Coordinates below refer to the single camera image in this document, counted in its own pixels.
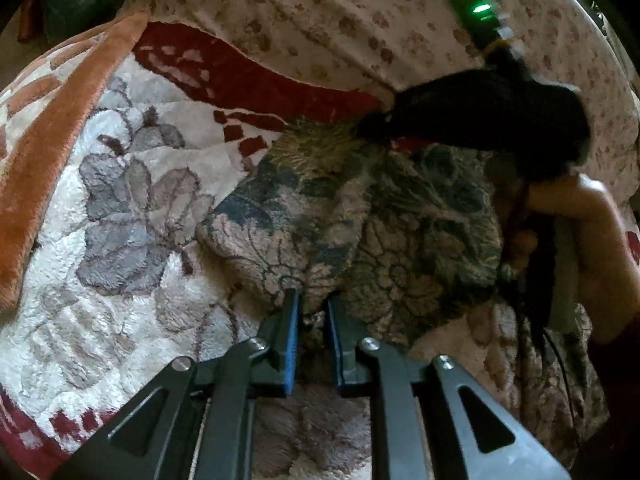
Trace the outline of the person's right hand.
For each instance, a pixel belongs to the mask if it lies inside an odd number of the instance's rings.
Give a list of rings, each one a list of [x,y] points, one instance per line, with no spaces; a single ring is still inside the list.
[[[577,223],[578,299],[590,317],[592,339],[612,341],[639,316],[639,268],[611,193],[602,182],[574,174],[532,185],[526,206]]]

